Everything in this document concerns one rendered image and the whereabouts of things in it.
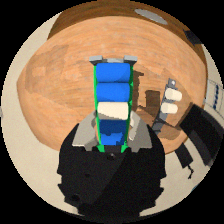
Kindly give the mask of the blue plastic bar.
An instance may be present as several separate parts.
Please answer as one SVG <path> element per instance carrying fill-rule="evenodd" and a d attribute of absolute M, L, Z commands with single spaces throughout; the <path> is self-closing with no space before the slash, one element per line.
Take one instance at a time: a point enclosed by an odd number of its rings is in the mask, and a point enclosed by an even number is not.
<path fill-rule="evenodd" d="M 128 83 L 130 78 L 130 65 L 129 63 L 98 63 L 96 66 L 96 77 L 98 83 Z"/>
<path fill-rule="evenodd" d="M 126 120 L 100 120 L 100 134 L 125 134 Z"/>
<path fill-rule="evenodd" d="M 101 134 L 102 145 L 124 145 L 124 134 Z"/>
<path fill-rule="evenodd" d="M 98 102 L 128 102 L 129 83 L 98 83 L 96 93 Z"/>

